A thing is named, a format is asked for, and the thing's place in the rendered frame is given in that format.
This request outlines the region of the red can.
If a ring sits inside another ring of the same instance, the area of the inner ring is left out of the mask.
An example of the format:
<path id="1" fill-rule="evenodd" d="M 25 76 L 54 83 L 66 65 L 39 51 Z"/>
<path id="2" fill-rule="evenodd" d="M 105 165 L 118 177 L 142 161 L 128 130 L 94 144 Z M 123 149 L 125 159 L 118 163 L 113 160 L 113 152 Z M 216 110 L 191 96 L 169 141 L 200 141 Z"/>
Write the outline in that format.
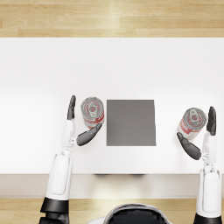
<path id="1" fill-rule="evenodd" d="M 80 105 L 84 123 L 90 129 L 104 123 L 104 106 L 97 97 L 88 97 Z"/>
<path id="2" fill-rule="evenodd" d="M 186 139 L 194 139 L 207 123 L 207 116 L 200 108 L 189 108 L 178 125 L 180 132 Z"/>

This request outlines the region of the dark grey square mat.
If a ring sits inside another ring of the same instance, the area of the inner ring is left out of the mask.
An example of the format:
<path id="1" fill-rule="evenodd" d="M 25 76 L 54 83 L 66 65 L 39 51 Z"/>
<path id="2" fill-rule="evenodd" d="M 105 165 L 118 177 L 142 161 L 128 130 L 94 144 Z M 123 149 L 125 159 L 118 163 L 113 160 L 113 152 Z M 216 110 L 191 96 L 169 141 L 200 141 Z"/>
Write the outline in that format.
<path id="1" fill-rule="evenodd" d="M 107 146 L 155 146 L 153 100 L 107 100 Z"/>

